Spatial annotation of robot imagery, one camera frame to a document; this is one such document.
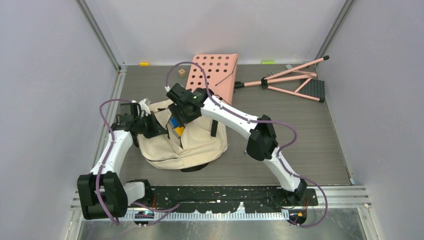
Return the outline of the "blue eraser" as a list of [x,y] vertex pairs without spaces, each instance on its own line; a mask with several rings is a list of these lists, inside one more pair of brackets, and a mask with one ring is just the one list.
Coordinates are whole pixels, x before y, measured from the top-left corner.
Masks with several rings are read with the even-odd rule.
[[173,129],[179,127],[179,123],[174,117],[171,117],[168,123]]

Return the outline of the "orange yellow eraser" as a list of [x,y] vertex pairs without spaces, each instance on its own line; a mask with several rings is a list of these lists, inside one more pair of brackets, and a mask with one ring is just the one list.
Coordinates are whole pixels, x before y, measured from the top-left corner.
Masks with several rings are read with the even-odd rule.
[[181,136],[182,136],[182,134],[183,134],[184,130],[185,130],[185,128],[184,128],[184,127],[176,127],[176,128],[174,128],[174,129],[173,129],[173,131],[175,132],[175,134],[176,134],[178,137],[181,137]]

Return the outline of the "beige canvas backpack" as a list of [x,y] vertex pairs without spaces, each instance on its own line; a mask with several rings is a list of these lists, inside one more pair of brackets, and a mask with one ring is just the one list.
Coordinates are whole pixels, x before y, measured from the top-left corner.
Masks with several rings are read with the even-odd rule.
[[181,137],[169,125],[171,100],[152,103],[149,110],[168,134],[145,138],[137,136],[139,149],[146,161],[157,169],[185,170],[208,164],[228,149],[227,131],[223,123],[199,117],[184,126]]

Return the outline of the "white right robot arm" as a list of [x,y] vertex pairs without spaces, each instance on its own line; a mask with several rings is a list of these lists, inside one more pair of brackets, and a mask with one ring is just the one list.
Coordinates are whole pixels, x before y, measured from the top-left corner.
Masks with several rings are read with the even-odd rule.
[[306,197],[306,181],[290,167],[277,141],[276,121],[267,115],[262,117],[242,112],[216,96],[206,88],[191,92],[180,84],[165,87],[166,96],[172,101],[168,107],[180,127],[186,127],[199,117],[222,123],[247,139],[246,153],[263,162],[277,178],[291,205],[299,205]]

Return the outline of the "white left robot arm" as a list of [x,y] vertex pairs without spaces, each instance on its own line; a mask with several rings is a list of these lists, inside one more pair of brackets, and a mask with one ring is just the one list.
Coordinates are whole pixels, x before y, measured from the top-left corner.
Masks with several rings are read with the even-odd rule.
[[134,202],[148,207],[153,191],[146,179],[122,184],[119,178],[124,158],[131,146],[139,146],[138,135],[156,137],[166,131],[149,109],[147,98],[136,102],[122,100],[116,121],[105,124],[109,135],[98,162],[88,174],[77,179],[81,210],[86,220],[110,219],[116,226]]

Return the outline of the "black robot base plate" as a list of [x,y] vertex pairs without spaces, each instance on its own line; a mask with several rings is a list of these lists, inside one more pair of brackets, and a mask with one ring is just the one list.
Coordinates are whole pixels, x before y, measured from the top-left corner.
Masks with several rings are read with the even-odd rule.
[[319,204],[316,191],[306,189],[301,200],[295,200],[276,185],[240,186],[151,186],[143,198],[130,205],[143,204],[159,210],[178,206],[177,213],[234,213],[243,207],[246,213],[276,213],[294,207]]

